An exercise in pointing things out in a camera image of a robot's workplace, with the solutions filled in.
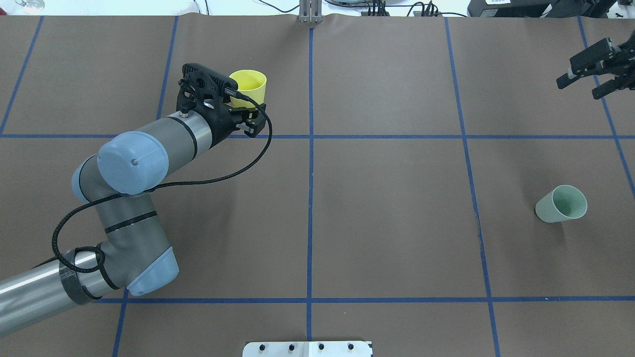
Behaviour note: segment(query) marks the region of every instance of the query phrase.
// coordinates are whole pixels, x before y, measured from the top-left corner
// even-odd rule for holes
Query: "blue grid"
[[[22,81],[24,72],[27,68],[29,58],[35,47],[38,34],[44,22],[44,17],[41,17],[38,21],[36,31],[33,35],[33,39],[29,46],[29,50],[25,56],[24,63],[20,69],[18,79],[16,80],[15,87],[11,94],[10,101],[7,106],[7,110],[4,113],[2,123],[0,124],[0,138],[112,138],[115,134],[5,134],[3,133],[9,118],[11,107],[18,93],[20,83]],[[123,325],[126,314],[126,306],[128,304],[305,304],[307,309],[307,339],[312,339],[312,322],[311,322],[311,307],[312,304],[426,304],[426,303],[482,303],[488,304],[491,332],[493,339],[493,346],[496,356],[500,356],[500,349],[498,346],[498,335],[496,328],[496,319],[494,312],[494,303],[505,302],[577,302],[577,301],[635,301],[635,296],[630,295],[606,295],[606,296],[532,296],[532,297],[494,297],[491,295],[491,287],[489,282],[489,274],[487,268],[487,259],[485,254],[485,244],[483,242],[483,233],[481,230],[480,217],[478,212],[478,202],[476,199],[476,189],[474,187],[474,179],[472,176],[472,168],[469,156],[468,140],[477,139],[544,139],[544,140],[614,140],[617,151],[620,156],[620,160],[624,167],[624,171],[630,185],[632,194],[635,198],[635,185],[629,171],[628,165],[624,158],[624,153],[620,145],[620,140],[632,140],[635,139],[635,135],[617,135],[613,120],[606,104],[606,101],[602,98],[601,102],[605,110],[606,118],[611,128],[612,135],[469,135],[465,131],[465,123],[463,118],[463,110],[460,102],[460,91],[458,86],[457,72],[454,63],[454,54],[452,50],[450,27],[448,19],[444,20],[446,37],[448,42],[448,52],[450,55],[450,65],[452,71],[452,79],[454,83],[454,90],[457,102],[457,112],[460,122],[461,134],[460,135],[316,135],[314,133],[313,126],[313,39],[314,29],[309,29],[309,134],[308,135],[274,135],[276,139],[308,139],[309,141],[309,187],[308,187],[308,227],[307,227],[307,296],[297,298],[238,298],[238,299],[180,299],[180,298],[131,298],[129,297],[129,291],[124,289],[123,298],[112,299],[104,298],[96,301],[96,304],[120,304],[121,310],[119,313],[119,321],[117,323],[116,338],[112,350],[113,357],[116,357],[119,351],[119,343],[121,341],[121,335],[123,332]],[[163,85],[161,88],[161,98],[159,100],[159,106],[157,108],[157,118],[160,118],[161,109],[163,108],[163,100],[165,96],[166,84],[168,80],[168,73],[170,69],[170,62],[172,52],[174,48],[175,37],[177,33],[178,17],[174,18],[173,29],[171,34],[170,48],[168,52],[168,58],[166,61],[166,67],[163,78]],[[582,19],[578,17],[578,25],[580,27],[580,35],[585,48],[587,45],[586,35]],[[596,85],[599,85],[597,77],[594,78]],[[231,135],[230,138],[245,138],[244,136]],[[258,138],[267,138],[266,135],[259,135]],[[384,298],[315,298],[312,296],[312,204],[313,204],[313,158],[314,158],[314,140],[315,139],[456,139],[461,140],[464,146],[465,163],[467,168],[467,175],[470,183],[470,190],[472,196],[472,204],[474,214],[478,224],[478,238],[481,250],[481,264],[483,268],[483,278],[486,290],[486,297],[384,297]]]

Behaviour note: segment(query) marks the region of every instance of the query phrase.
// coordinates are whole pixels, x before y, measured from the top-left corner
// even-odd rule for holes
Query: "white bracket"
[[[365,341],[250,342],[243,357],[373,357]]]
[[[300,0],[300,22],[322,22],[322,0]]]

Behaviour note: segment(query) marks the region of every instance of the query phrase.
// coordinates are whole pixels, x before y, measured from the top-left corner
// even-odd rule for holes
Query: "mint green cup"
[[[547,223],[578,219],[587,213],[587,199],[577,188],[560,185],[536,204],[536,215]]]

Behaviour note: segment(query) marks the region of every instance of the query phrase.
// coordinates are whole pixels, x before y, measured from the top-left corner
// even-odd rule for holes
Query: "blue joint cap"
[[[97,168],[113,189],[140,194],[158,185],[168,174],[170,159],[163,144],[148,133],[128,131],[99,149]]]
[[[72,188],[73,193],[75,194],[75,197],[79,198],[79,200],[82,201],[82,203],[84,204],[87,204],[90,201],[88,201],[86,196],[84,196],[84,193],[81,192],[81,186],[79,185],[79,174],[81,173],[81,170],[84,168],[84,165],[86,164],[86,162],[90,160],[93,156],[89,156],[88,159],[85,159],[84,162],[81,163],[81,165],[79,165],[77,169],[75,169],[75,172],[73,173],[73,177],[70,178],[70,187]]]
[[[172,247],[169,247],[128,285],[128,290],[133,296],[141,296],[167,285],[177,275],[177,259],[174,257]]]

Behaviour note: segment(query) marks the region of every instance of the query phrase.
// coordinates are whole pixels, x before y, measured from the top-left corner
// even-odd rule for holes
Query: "robotic arm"
[[[272,135],[265,104],[238,92],[235,80],[202,65],[185,64],[182,72],[177,112],[116,136],[79,165],[72,188],[86,204],[70,212],[53,233],[55,257],[0,282],[0,337],[123,286],[140,296],[174,280],[177,261],[148,193],[171,185],[228,179],[262,157]],[[230,97],[249,101],[255,108],[233,107]],[[256,137],[265,122],[270,129],[267,145],[246,168],[214,180],[159,185],[236,130]],[[57,234],[62,226],[91,206],[107,240],[61,254]]]
[[[620,45],[613,44],[611,39],[606,37],[571,57],[571,67],[556,80],[556,83],[559,89],[563,89],[582,77],[610,73],[615,75],[615,78],[593,88],[593,98],[600,99],[616,90],[626,88],[635,90],[634,61],[635,31],[628,41]]]

